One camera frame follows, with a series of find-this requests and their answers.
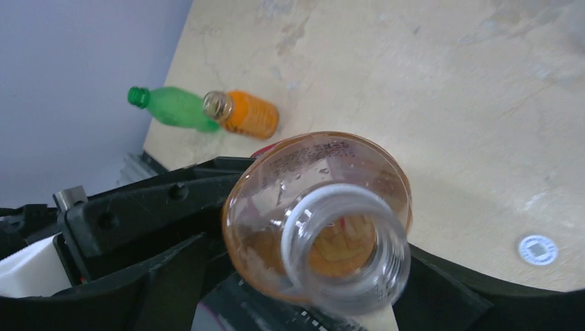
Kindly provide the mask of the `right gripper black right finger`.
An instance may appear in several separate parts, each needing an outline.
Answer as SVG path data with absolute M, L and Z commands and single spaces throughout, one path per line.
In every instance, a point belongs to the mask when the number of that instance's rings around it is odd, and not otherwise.
M 584 290 L 557 292 L 490 277 L 414 245 L 394 304 L 400 330 L 583 330 Z

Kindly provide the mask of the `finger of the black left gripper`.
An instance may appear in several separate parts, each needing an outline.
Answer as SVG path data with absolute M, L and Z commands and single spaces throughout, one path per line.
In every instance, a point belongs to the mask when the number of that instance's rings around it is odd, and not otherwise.
M 216 157 L 92 197 L 57 193 L 57 253 L 70 279 L 99 279 L 199 234 L 223 253 L 221 209 L 251 158 Z

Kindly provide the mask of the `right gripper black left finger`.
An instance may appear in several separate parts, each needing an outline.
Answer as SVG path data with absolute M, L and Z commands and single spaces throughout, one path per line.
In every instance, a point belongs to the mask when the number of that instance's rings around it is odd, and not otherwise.
M 201 298 L 228 275 L 225 247 L 203 234 L 51 297 L 3 297 L 1 329 L 190 330 Z

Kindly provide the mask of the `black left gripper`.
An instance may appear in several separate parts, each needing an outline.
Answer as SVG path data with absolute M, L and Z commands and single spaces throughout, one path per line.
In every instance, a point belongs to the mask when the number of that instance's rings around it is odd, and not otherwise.
M 60 232 L 59 210 L 46 204 L 1 208 L 1 258 Z

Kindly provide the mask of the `white bottle cap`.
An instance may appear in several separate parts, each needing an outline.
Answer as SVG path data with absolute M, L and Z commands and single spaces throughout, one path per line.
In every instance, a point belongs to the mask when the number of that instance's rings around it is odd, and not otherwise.
M 527 263 L 536 266 L 550 265 L 558 257 L 556 244 L 540 234 L 530 234 L 519 241 L 517 251 Z

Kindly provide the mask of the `tea bottle with yellow-red label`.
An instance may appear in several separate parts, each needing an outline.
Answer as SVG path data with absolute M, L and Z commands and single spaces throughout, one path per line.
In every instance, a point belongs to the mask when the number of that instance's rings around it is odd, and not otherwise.
M 341 317 L 384 310 L 410 272 L 405 172 L 344 132 L 286 139 L 242 174 L 222 210 L 236 271 L 261 293 Z

